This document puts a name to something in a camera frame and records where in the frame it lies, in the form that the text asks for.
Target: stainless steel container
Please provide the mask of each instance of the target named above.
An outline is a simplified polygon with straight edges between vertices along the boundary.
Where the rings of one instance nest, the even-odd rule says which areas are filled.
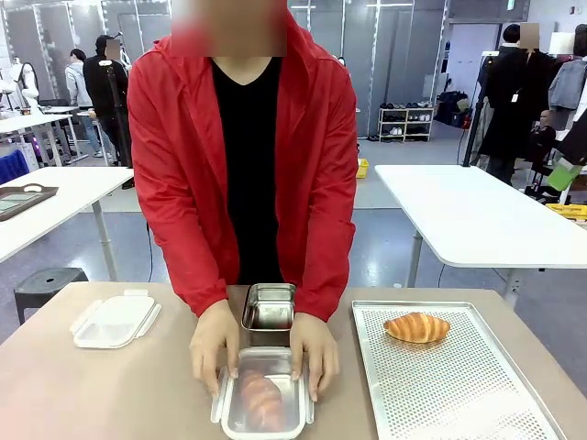
[[[212,401],[211,422],[220,424],[228,438],[233,440],[295,439],[306,424],[314,421],[314,403],[306,387],[307,365],[304,365],[300,379],[294,381],[291,377],[292,352],[289,348],[245,348],[238,356],[238,378],[229,377],[226,368],[220,372],[220,392]],[[284,417],[282,426],[276,431],[261,429],[255,424],[255,410],[247,405],[242,394],[242,380],[248,372],[262,375],[279,389]]]
[[[253,347],[288,347],[294,321],[295,286],[255,284],[249,288],[242,326]]]

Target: tray on table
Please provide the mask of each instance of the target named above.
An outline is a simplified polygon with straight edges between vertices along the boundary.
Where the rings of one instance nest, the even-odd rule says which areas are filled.
[[[0,188],[0,222],[4,222],[27,209],[54,196],[59,188],[36,183],[25,186]]]
[[[352,312],[380,439],[566,438],[472,304],[355,301]],[[418,345],[385,333],[412,312],[448,321],[449,334]]]

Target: green object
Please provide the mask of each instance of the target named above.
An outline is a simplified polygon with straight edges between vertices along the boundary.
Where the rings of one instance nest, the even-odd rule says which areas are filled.
[[[561,159],[557,168],[548,176],[547,182],[555,190],[565,191],[582,169],[583,167],[580,165],[573,165],[565,159]]]

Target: black stool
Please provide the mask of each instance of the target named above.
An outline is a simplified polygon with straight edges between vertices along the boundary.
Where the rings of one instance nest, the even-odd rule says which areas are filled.
[[[54,268],[40,270],[15,288],[18,321],[25,323],[25,309],[38,309],[70,282],[88,281],[79,268]]]

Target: red hooded jacket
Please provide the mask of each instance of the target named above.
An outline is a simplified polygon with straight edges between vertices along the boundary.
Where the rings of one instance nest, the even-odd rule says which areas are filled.
[[[211,62],[176,55],[167,37],[136,62],[128,87],[140,206],[174,290],[197,315],[227,298],[239,270]],[[247,103],[235,105],[247,111]],[[324,321],[349,278],[355,108],[348,71],[288,15],[275,139],[277,249],[283,278],[298,287],[295,310]]]

